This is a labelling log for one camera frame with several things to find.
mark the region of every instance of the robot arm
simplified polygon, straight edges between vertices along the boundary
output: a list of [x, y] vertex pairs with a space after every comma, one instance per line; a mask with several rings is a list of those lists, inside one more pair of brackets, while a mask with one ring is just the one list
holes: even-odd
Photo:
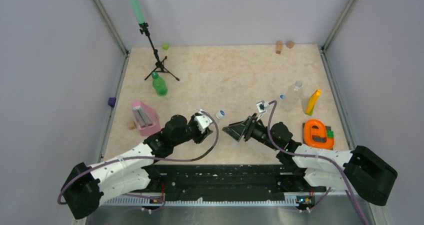
[[143, 169], [157, 162], [157, 159], [126, 159], [129, 157], [165, 158], [173, 153], [174, 147], [193, 140], [196, 144], [212, 133], [212, 120], [202, 110], [191, 116], [190, 121], [181, 115], [171, 117], [164, 128], [145, 139], [134, 148], [104, 162], [86, 166], [83, 162], [70, 172], [62, 189], [76, 176], [101, 165], [79, 179], [66, 191], [63, 197], [75, 219], [82, 219], [93, 213], [104, 202], [119, 195], [145, 189], [150, 181], [149, 173]]
[[[256, 106], [259, 115], [254, 113], [246, 120], [232, 123], [222, 130], [237, 141], [243, 137], [244, 141], [253, 138], [277, 150], [268, 136], [268, 128], [260, 120], [269, 104], [261, 101]], [[302, 181], [299, 182], [307, 182], [311, 187], [325, 186], [346, 190], [346, 183], [339, 170], [329, 161], [318, 158], [327, 157], [343, 169], [352, 187], [364, 200], [378, 206], [386, 204], [398, 173], [367, 147], [357, 146], [348, 151], [310, 147], [292, 140], [293, 134], [282, 122], [274, 124], [270, 133], [272, 140], [284, 151], [314, 156], [292, 156], [282, 151], [276, 155], [282, 164], [293, 168], [293, 177], [301, 174], [299, 179]]]

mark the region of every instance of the light green cylinder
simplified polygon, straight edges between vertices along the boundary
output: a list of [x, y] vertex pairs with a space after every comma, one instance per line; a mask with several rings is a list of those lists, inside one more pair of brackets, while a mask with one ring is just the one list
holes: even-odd
[[132, 10], [134, 11], [135, 18], [137, 19], [138, 24], [144, 23], [145, 16], [143, 16], [142, 9], [140, 8], [140, 4], [138, 0], [129, 0], [129, 4], [131, 4]]

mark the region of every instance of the tripod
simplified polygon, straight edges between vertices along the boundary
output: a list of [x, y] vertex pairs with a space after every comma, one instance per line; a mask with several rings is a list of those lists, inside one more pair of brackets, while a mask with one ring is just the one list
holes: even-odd
[[153, 49], [154, 57], [156, 58], [156, 63], [155, 63], [156, 67], [147, 75], [147, 77], [144, 80], [147, 80], [153, 72], [157, 72], [157, 73], [171, 74], [177, 81], [179, 81], [180, 79], [178, 77], [176, 77], [174, 74], [172, 74], [172, 72], [170, 72], [168, 69], [165, 68], [165, 60], [167, 59], [167, 56], [165, 56], [165, 58], [162, 61], [159, 58], [158, 50], [155, 48], [155, 46], [153, 45], [152, 39], [150, 38], [150, 32], [147, 29], [149, 25], [147, 24], [147, 22], [143, 22], [139, 25], [140, 25], [141, 34], [144, 33], [147, 36], [148, 41], [150, 42], [150, 45], [151, 45], [151, 49]]

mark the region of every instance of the orange handle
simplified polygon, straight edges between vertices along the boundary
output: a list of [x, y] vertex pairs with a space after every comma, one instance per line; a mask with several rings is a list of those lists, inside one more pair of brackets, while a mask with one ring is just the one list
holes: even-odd
[[[314, 137], [325, 138], [326, 142], [315, 141]], [[334, 146], [334, 138], [327, 137], [327, 129], [324, 123], [316, 119], [311, 119], [305, 123], [303, 128], [303, 139], [306, 145], [317, 149], [330, 150]]]

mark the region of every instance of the marble-patterned surface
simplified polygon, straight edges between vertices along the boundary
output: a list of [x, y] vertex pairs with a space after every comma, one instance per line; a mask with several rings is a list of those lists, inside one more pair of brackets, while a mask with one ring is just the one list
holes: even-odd
[[[218, 110], [225, 111], [225, 118], [218, 124], [218, 144], [209, 155], [194, 162], [196, 164], [278, 164], [276, 151], [253, 139], [236, 142], [221, 129], [255, 113], [255, 104], [258, 101], [279, 101], [280, 94], [296, 80], [303, 81], [301, 101], [291, 112], [284, 112], [281, 107], [277, 107], [272, 124], [283, 121], [293, 133], [293, 138], [301, 141], [302, 123], [311, 118], [319, 119], [334, 131], [334, 149], [347, 150], [347, 141], [317, 45], [295, 45], [292, 49], [283, 46], [280, 55], [275, 53], [275, 49], [275, 45], [170, 47], [168, 51], [160, 49], [161, 58], [168, 56], [166, 68], [179, 77], [180, 81], [169, 74], [160, 73], [168, 86], [168, 95], [159, 97], [152, 87], [151, 78], [144, 81], [155, 66], [152, 50], [133, 48], [105, 159], [121, 154], [144, 140], [137, 129], [127, 128], [127, 122], [134, 119], [131, 103], [140, 100], [157, 111], [162, 126], [176, 114], [189, 120], [200, 108], [211, 114]], [[304, 114], [304, 110], [316, 89], [321, 89], [321, 96], [311, 117]], [[267, 114], [262, 118], [265, 124], [268, 117]], [[214, 139], [215, 131], [201, 144], [191, 141], [181, 144], [169, 158], [195, 158], [203, 154]]]

